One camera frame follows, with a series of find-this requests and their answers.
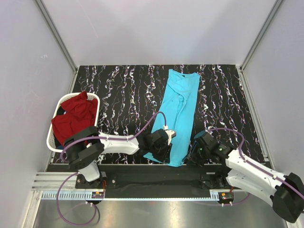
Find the cyan t shirt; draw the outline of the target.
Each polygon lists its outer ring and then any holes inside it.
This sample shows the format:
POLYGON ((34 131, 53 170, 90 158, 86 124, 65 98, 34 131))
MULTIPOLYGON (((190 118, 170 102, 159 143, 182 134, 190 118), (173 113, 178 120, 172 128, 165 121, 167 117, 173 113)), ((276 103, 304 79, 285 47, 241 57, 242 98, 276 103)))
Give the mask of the cyan t shirt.
POLYGON ((188 153, 194 123, 200 75, 169 70, 169 77, 159 111, 166 116, 167 126, 176 132, 172 139, 167 164, 179 167, 188 153))

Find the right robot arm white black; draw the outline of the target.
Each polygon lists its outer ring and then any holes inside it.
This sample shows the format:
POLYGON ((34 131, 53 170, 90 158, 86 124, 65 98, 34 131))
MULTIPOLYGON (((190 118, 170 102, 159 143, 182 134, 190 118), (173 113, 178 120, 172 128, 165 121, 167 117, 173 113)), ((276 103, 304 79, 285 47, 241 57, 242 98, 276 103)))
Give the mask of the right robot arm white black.
POLYGON ((195 135, 189 160, 199 166, 206 160, 221 165, 215 174, 201 176, 204 189, 227 185, 242 189, 269 204, 289 223, 295 223, 304 212, 304 183, 298 175, 268 168, 246 156, 240 147, 222 143, 206 131, 195 135))

